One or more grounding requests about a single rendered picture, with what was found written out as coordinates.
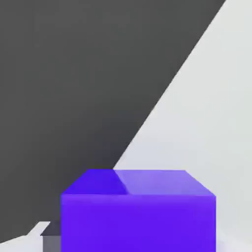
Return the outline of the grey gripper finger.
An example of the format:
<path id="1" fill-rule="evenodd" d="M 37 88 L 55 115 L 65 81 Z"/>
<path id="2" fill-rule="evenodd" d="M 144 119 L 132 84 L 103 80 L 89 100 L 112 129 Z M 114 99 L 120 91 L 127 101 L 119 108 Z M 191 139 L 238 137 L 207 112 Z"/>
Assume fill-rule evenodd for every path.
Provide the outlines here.
<path id="1" fill-rule="evenodd" d="M 0 252 L 61 252 L 61 222 L 41 221 L 27 235 L 0 243 Z"/>

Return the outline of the small purple cube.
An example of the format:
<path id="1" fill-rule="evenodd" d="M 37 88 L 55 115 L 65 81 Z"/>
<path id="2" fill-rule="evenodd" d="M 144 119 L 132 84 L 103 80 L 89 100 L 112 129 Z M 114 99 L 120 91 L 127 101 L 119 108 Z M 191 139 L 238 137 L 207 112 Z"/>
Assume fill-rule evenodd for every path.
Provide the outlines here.
<path id="1" fill-rule="evenodd" d="M 216 252 L 216 196 L 184 170 L 89 169 L 61 194 L 61 252 Z"/>

